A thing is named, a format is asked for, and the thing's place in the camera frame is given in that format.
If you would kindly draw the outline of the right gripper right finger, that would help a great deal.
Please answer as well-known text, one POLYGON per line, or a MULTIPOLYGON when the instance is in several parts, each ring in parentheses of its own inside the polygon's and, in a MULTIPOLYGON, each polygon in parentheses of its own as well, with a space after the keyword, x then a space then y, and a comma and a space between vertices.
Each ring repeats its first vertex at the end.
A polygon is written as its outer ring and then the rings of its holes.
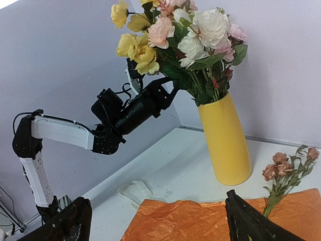
POLYGON ((230 240, 303 240, 275 224, 235 193, 225 200, 230 240))

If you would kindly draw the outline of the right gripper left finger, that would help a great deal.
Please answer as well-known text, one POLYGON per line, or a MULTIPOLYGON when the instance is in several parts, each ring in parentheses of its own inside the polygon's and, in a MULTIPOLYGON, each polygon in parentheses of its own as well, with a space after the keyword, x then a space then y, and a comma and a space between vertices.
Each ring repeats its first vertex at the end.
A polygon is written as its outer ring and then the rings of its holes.
POLYGON ((63 211, 20 241, 89 241, 92 206, 89 199, 78 197, 63 211))

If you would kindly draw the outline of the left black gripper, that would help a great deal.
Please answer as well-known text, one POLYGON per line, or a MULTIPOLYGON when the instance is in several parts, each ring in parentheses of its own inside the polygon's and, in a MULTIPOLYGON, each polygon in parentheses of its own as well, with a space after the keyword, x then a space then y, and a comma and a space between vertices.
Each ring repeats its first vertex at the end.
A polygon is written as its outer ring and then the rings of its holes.
POLYGON ((153 80, 125 105, 116 92, 104 89, 91 111, 109 133, 128 135, 151 116, 159 117, 171 105, 178 90, 171 78, 162 77, 153 80))

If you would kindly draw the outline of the yellow flower stem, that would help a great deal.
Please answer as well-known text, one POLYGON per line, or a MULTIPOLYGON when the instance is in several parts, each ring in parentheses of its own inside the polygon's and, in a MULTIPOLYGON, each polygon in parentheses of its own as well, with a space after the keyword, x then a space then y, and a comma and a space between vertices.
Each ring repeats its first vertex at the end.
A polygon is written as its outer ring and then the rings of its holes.
POLYGON ((136 65, 134 70, 140 75, 154 75, 159 71, 156 51, 148 43, 149 28, 153 19, 145 13, 129 11, 129 4, 119 1, 111 7, 111 20, 115 27, 127 27, 131 33, 122 34, 116 48, 120 57, 126 57, 136 65))

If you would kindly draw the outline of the cream printed ribbon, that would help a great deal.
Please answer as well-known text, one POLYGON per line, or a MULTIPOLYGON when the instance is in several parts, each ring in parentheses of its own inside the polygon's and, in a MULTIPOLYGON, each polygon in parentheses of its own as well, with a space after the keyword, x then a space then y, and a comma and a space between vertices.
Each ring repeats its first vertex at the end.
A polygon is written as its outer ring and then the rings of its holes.
POLYGON ((153 192, 146 182, 133 180, 117 189, 120 199, 135 210, 138 210, 145 199, 151 199, 153 192))

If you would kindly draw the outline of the yellow ceramic vase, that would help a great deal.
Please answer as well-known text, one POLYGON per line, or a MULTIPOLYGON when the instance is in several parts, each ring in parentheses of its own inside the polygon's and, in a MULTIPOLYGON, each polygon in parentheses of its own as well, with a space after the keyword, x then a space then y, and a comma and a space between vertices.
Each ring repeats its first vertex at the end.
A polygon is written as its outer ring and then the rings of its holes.
POLYGON ((205 133, 216 179, 235 186, 251 175, 252 166, 246 138, 231 94, 200 105, 200 119, 205 133))

